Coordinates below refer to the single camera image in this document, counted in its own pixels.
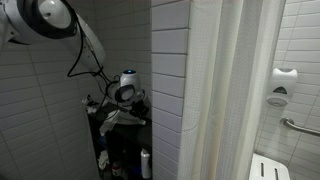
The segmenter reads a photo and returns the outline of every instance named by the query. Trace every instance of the white shower curtain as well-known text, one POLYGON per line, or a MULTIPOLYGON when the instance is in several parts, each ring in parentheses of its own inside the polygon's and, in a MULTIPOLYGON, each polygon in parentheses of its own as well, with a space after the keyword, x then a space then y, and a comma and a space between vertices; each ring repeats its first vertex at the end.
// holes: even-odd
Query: white shower curtain
POLYGON ((193 0, 179 180, 247 180, 285 0, 193 0))

